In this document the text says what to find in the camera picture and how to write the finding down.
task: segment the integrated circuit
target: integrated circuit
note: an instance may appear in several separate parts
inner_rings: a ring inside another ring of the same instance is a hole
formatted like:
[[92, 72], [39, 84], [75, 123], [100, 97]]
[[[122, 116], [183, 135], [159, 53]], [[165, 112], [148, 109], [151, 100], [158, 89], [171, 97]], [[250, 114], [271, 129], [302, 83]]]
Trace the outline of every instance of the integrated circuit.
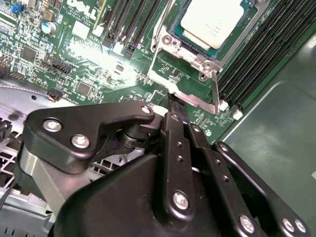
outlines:
[[90, 86], [81, 82], [78, 86], [77, 92], [80, 93], [81, 95], [87, 96], [90, 91], [90, 88], [91, 88]]
[[49, 10], [44, 10], [43, 12], [43, 19], [46, 21], [54, 21], [55, 15], [54, 12]]
[[36, 58], [36, 51], [29, 47], [24, 47], [21, 56], [29, 62], [34, 62]]
[[219, 49], [243, 14], [238, 1], [192, 0], [181, 19], [182, 36], [204, 50]]

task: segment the black dimm slot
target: black dimm slot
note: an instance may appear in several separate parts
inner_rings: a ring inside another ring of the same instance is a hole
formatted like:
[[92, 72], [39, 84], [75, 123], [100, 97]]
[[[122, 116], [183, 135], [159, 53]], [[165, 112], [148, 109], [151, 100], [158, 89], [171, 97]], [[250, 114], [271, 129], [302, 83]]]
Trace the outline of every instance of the black dimm slot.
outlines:
[[272, 61], [269, 64], [266, 64], [263, 68], [268, 67], [267, 70], [264, 71], [260, 75], [260, 77], [253, 82], [253, 84], [249, 85], [250, 87], [247, 88], [247, 92], [241, 94], [241, 97], [238, 98], [238, 103], [244, 103], [246, 99], [251, 95], [251, 93], [256, 89], [256, 87], [268, 76], [268, 74], [271, 72], [271, 70], [278, 64], [279, 60], [284, 57], [289, 49], [297, 43], [297, 41], [300, 39], [300, 37], [305, 33], [305, 31], [312, 25], [312, 23], [316, 20], [316, 11], [314, 9], [314, 16], [311, 17], [311, 20], [307, 21], [304, 25], [300, 25], [297, 29], [300, 31], [298, 32], [299, 35], [294, 35], [292, 40], [287, 44], [286, 47], [284, 47], [282, 52], [276, 51], [274, 54], [278, 54], [278, 57], [272, 57]]
[[152, 6], [152, 8], [150, 9], [149, 13], [147, 14], [145, 20], [143, 20], [143, 24], [141, 25], [141, 27], [138, 30], [138, 33], [136, 34], [135, 37], [135, 44], [139, 44], [145, 31], [147, 30], [148, 25], [150, 24], [150, 19], [152, 18], [152, 16], [155, 14], [155, 12], [158, 9], [158, 6], [160, 5], [162, 0], [156, 0]]
[[282, 16], [281, 22], [276, 22], [276, 26], [272, 27], [272, 31], [269, 35], [270, 39], [267, 40], [268, 44], [261, 45], [260, 50], [256, 51], [256, 54], [260, 55], [260, 57], [257, 58], [255, 61], [249, 60], [245, 68], [242, 69], [242, 72], [239, 72], [239, 75], [237, 76], [237, 78], [239, 78], [239, 83], [229, 93], [227, 93], [227, 96], [229, 98], [231, 98], [232, 100], [237, 99], [240, 91], [245, 90], [245, 88], [248, 87], [251, 81], [254, 80], [254, 69], [259, 69], [262, 63], [271, 57], [271, 51], [274, 51], [276, 48], [279, 48], [284, 44], [284, 41], [287, 40], [287, 38], [285, 38], [287, 31], [291, 31], [293, 29], [289, 27], [289, 22], [291, 22], [290, 19], [292, 19], [293, 17], [300, 18], [300, 12], [304, 14], [304, 11], [306, 9], [303, 7], [303, 5], [303, 3], [301, 3], [300, 5], [293, 5], [291, 9], [288, 9], [288, 13]]
[[110, 26], [111, 23], [114, 20], [115, 17], [115, 13], [118, 10], [119, 4], [120, 4], [121, 0], [117, 0], [115, 1], [114, 6], [112, 7], [111, 11], [108, 11], [105, 16], [104, 16], [104, 29], [107, 30]]
[[[306, 28], [304, 28], [304, 30], [307, 30], [308, 27], [310, 27], [312, 24], [312, 22], [310, 22]], [[284, 57], [287, 54], [287, 50], [284, 51], [284, 53], [281, 55], [281, 57]], [[271, 70], [273, 67], [275, 67], [278, 64], [279, 60], [275, 59], [271, 66]], [[252, 92], [256, 89], [256, 87], [268, 76], [268, 74], [271, 72], [271, 70], [266, 70], [261, 76], [260, 78], [255, 82], [255, 84], [253, 84], [251, 86], [251, 88], [248, 89], [247, 93], [243, 94], [243, 96], [238, 100], [239, 103], [244, 103], [246, 101], [246, 99], [252, 94]]]
[[120, 16], [118, 17], [118, 23], [116, 24], [113, 29], [111, 29], [111, 32], [115, 35], [115, 38], [118, 37], [118, 34], [121, 32], [121, 29], [123, 27], [123, 24], [127, 18], [128, 13], [130, 12], [130, 9], [132, 8], [134, 0], [127, 0], [123, 7], [123, 11], [121, 12]]
[[124, 32], [121, 35], [121, 38], [123, 38], [125, 36], [122, 43], [128, 43], [130, 41], [130, 38], [132, 37], [132, 34], [135, 31], [136, 25], [138, 23], [140, 16], [143, 13], [143, 10], [146, 6], [147, 1], [148, 0], [140, 0], [138, 6], [136, 8], [136, 16], [133, 17], [132, 22], [128, 25], [126, 30], [124, 30]]
[[280, 43], [281, 46], [277, 47], [278, 44], [275, 44], [274, 49], [269, 52], [266, 53], [266, 57], [263, 61], [260, 61], [260, 65], [261, 67], [257, 67], [255, 68], [256, 70], [251, 71], [252, 73], [248, 76], [249, 79], [251, 79], [251, 81], [247, 84], [246, 87], [244, 88], [240, 88], [239, 91], [237, 93], [235, 93], [231, 98], [233, 100], [236, 101], [240, 101], [240, 97], [243, 96], [244, 92], [251, 87], [251, 85], [253, 83], [257, 84], [257, 77], [259, 75], [259, 73], [261, 73], [263, 71], [263, 68], [267, 65], [270, 67], [270, 65], [268, 65], [268, 63], [270, 61], [273, 61], [274, 59], [280, 59], [281, 57], [279, 57], [279, 55], [277, 57], [274, 57], [274, 55], [280, 50], [280, 49], [284, 49], [287, 48], [287, 46], [284, 46], [285, 44], [288, 44], [290, 37], [292, 34], [294, 34], [293, 32], [295, 32], [297, 30], [297, 28], [302, 25], [302, 23], [306, 20], [308, 15], [311, 15], [312, 9], [315, 8], [316, 3], [315, 2], [310, 2], [309, 5], [305, 6], [305, 8], [303, 7], [302, 10], [302, 14], [301, 15], [295, 15], [295, 18], [299, 18], [299, 21], [289, 21], [290, 23], [287, 26], [287, 31], [284, 32], [286, 35], [283, 36], [280, 39]]
[[113, 44], [114, 39], [115, 39], [114, 31], [117, 30], [118, 24], [119, 24], [121, 18], [123, 17], [123, 15], [124, 15], [124, 12], [125, 12], [124, 10], [125, 10], [125, 8], [126, 8], [126, 6], [127, 6], [129, 1], [131, 1], [131, 0], [123, 0], [123, 3], [122, 3], [122, 5], [119, 8], [118, 17], [115, 19], [115, 22], [111, 26], [110, 31], [107, 32], [107, 34], [105, 35], [105, 38], [104, 38], [104, 41], [103, 41], [103, 45], [105, 47], [110, 47]]
[[259, 41], [262, 40], [266, 30], [269, 28], [271, 24], [273, 24], [273, 22], [275, 21], [275, 18], [277, 18], [282, 13], [283, 9], [286, 7], [289, 1], [293, 1], [293, 0], [286, 0], [286, 1], [280, 0], [277, 3], [277, 5], [275, 6], [275, 9], [269, 15], [265, 23], [259, 26], [257, 33], [247, 43], [247, 45], [244, 47], [244, 50], [240, 52], [237, 58], [232, 62], [232, 65], [225, 72], [223, 72], [222, 75], [220, 75], [219, 83], [218, 83], [220, 92], [222, 92], [222, 90], [225, 89], [225, 87], [230, 84], [231, 80], [233, 80], [232, 74], [235, 71], [239, 70], [240, 67], [242, 66], [241, 59], [245, 58], [249, 54], [249, 52], [253, 50], [254, 47], [252, 45], [256, 45], [258, 40]]
[[[301, 7], [300, 11], [292, 13], [293, 14], [291, 18], [295, 17], [295, 19], [301, 19], [302, 15], [304, 16], [304, 14], [306, 13], [306, 8]], [[282, 27], [282, 30], [280, 30], [279, 28], [274, 30], [274, 32], [281, 33], [278, 34], [276, 38], [272, 39], [268, 46], [265, 45], [263, 47], [263, 52], [258, 53], [259, 55], [261, 55], [260, 58], [257, 59], [256, 62], [254, 62], [250, 67], [244, 70], [246, 73], [240, 77], [242, 84], [234, 88], [234, 90], [229, 93], [229, 98], [231, 98], [232, 100], [237, 100], [238, 97], [240, 97], [241, 94], [246, 90], [246, 88], [248, 88], [249, 85], [251, 85], [253, 81], [256, 80], [256, 77], [254, 77], [256, 71], [260, 70], [262, 68], [262, 65], [265, 64], [265, 62], [271, 60], [272, 53], [275, 52], [275, 50], [282, 48], [282, 46], [288, 41], [288, 37], [286, 37], [287, 33], [295, 29], [295, 27], [291, 27], [291, 24], [289, 24], [289, 22], [293, 23], [293, 21], [291, 21], [289, 18], [284, 19], [284, 21], [282, 21], [282, 24], [279, 25], [280, 27]]]
[[143, 38], [143, 35], [145, 33], [145, 31], [147, 30], [150, 22], [151, 22], [151, 18], [153, 17], [153, 15], [156, 13], [160, 3], [162, 0], [155, 0], [151, 9], [149, 10], [147, 16], [145, 17], [145, 19], [142, 21], [141, 26], [137, 29], [137, 32], [135, 32], [134, 36], [132, 37], [129, 46], [126, 50], [125, 53], [125, 57], [130, 59], [135, 51], [135, 49], [137, 48], [138, 44], [140, 43], [140, 41]]
[[240, 63], [240, 66], [238, 67], [238, 69], [235, 69], [234, 71], [231, 72], [230, 78], [234, 78], [234, 82], [232, 83], [229, 82], [230, 84], [226, 88], [221, 88], [220, 90], [221, 93], [225, 94], [225, 96], [227, 97], [230, 97], [230, 94], [232, 93], [232, 91], [235, 90], [237, 86], [242, 87], [240, 85], [242, 83], [240, 78], [242, 78], [245, 71], [247, 71], [247, 67], [251, 67], [253, 64], [253, 59], [251, 55], [254, 54], [254, 55], [260, 55], [260, 57], [262, 56], [263, 50], [265, 50], [267, 45], [270, 43], [270, 40], [268, 39], [268, 37], [271, 35], [269, 34], [272, 32], [276, 32], [274, 31], [274, 25], [277, 22], [279, 22], [280, 19], [281, 21], [283, 20], [284, 11], [286, 11], [290, 7], [297, 6], [297, 4], [299, 4], [299, 1], [293, 0], [288, 5], [283, 5], [281, 12], [279, 11], [276, 15], [274, 15], [272, 20], [269, 22], [269, 24], [265, 25], [264, 33], [262, 35], [259, 35], [259, 38], [258, 38], [259, 41], [257, 43], [255, 42], [253, 43], [253, 45], [255, 46], [253, 47], [251, 52], [247, 52], [247, 57], [242, 59], [242, 62]]

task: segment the capacitor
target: capacitor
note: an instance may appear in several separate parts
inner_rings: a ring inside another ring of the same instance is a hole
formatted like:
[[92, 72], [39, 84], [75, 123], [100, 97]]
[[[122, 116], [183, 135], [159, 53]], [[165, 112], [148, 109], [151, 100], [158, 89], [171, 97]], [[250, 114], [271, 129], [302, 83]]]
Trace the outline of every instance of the capacitor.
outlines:
[[56, 31], [56, 25], [53, 22], [46, 22], [41, 25], [41, 31], [44, 34], [53, 34]]

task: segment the silver screw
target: silver screw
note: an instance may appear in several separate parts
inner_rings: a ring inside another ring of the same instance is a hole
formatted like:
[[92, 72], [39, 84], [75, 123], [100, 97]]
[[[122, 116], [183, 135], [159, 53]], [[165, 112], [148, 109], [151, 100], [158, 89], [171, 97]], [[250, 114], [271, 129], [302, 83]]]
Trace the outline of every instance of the silver screw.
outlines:
[[242, 227], [249, 233], [254, 233], [255, 232], [255, 227], [254, 225], [251, 223], [251, 220], [246, 217], [245, 215], [241, 215], [239, 217], [240, 223], [242, 225]]
[[89, 139], [84, 135], [75, 135], [71, 139], [71, 143], [78, 148], [85, 149], [90, 145]]
[[198, 126], [193, 125], [193, 129], [194, 129], [194, 131], [195, 131], [195, 132], [199, 132], [199, 128], [198, 128]]
[[306, 228], [303, 226], [302, 222], [300, 222], [299, 220], [295, 220], [294, 222], [295, 222], [297, 228], [298, 228], [301, 232], [306, 233]]
[[49, 119], [43, 123], [43, 128], [50, 132], [58, 132], [62, 129], [62, 125], [57, 120]]
[[189, 200], [180, 192], [175, 192], [173, 194], [173, 201], [176, 204], [176, 206], [181, 210], [186, 210], [189, 208]]
[[163, 42], [164, 44], [166, 44], [166, 45], [171, 44], [171, 42], [172, 42], [171, 36], [164, 36], [164, 37], [162, 37], [162, 42]]
[[210, 137], [210, 136], [212, 135], [211, 130], [206, 130], [206, 131], [205, 131], [205, 135], [206, 135], [207, 137]]
[[150, 112], [151, 112], [147, 106], [142, 106], [142, 111], [147, 113], [147, 114], [150, 114]]
[[289, 220], [283, 218], [282, 222], [288, 231], [294, 232], [294, 227], [292, 226], [291, 222], [289, 222]]
[[224, 152], [228, 151], [228, 148], [224, 144], [221, 144], [220, 147], [223, 149]]
[[179, 121], [179, 119], [178, 119], [178, 117], [176, 116], [176, 115], [171, 115], [171, 117], [173, 118], [173, 120], [175, 120], [175, 121]]

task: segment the green circuit board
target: green circuit board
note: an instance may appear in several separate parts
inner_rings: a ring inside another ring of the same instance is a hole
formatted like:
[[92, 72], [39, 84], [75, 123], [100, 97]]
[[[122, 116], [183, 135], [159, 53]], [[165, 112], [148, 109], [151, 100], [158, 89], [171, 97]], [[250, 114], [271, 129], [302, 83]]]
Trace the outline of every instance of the green circuit board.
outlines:
[[[185, 1], [176, 0], [166, 25], [172, 24]], [[114, 7], [115, 2], [115, 0], [102, 2], [38, 0], [35, 8], [24, 7], [21, 13], [14, 14], [10, 12], [10, 8], [16, 4], [15, 0], [0, 0], [0, 61], [9, 66], [10, 75], [17, 80], [27, 80], [45, 90], [56, 88], [63, 91], [63, 98], [75, 105], [130, 100], [144, 101], [149, 105], [163, 105], [167, 90], [146, 75], [154, 55], [150, 50], [153, 28], [167, 1], [162, 0], [152, 15], [144, 37], [131, 59], [123, 56], [124, 48], [120, 49], [114, 45], [105, 47], [105, 31], [94, 30], [96, 25], [102, 26], [102, 19], [107, 11]], [[125, 22], [130, 22], [134, 17], [137, 2], [133, 2]], [[270, 1], [266, 13], [249, 35], [256, 33], [258, 26], [264, 22], [277, 2], [277, 0]], [[149, 8], [149, 5], [144, 7], [140, 19], [145, 17]], [[45, 22], [45, 17], [51, 17], [51, 15], [47, 16], [47, 12], [53, 14], [52, 21], [56, 26], [53, 34], [44, 34], [40, 27]], [[287, 54], [278, 65], [284, 65], [314, 29], [315, 26], [306, 31], [291, 53]], [[235, 30], [231, 38], [235, 40], [240, 32], [241, 30]], [[242, 47], [239, 47], [234, 55], [237, 56], [241, 50]], [[61, 75], [49, 70], [43, 64], [48, 57], [70, 66], [71, 73]], [[158, 53], [154, 71], [177, 84], [184, 93], [193, 94], [207, 102], [211, 101], [211, 81], [200, 81], [198, 71], [189, 63], [162, 51]], [[271, 72], [263, 84], [267, 84], [276, 73], [277, 71]], [[259, 92], [260, 90], [257, 90], [250, 100]], [[230, 110], [214, 115], [190, 105], [187, 105], [187, 109], [190, 120], [204, 130], [209, 142], [217, 140], [234, 122]]]

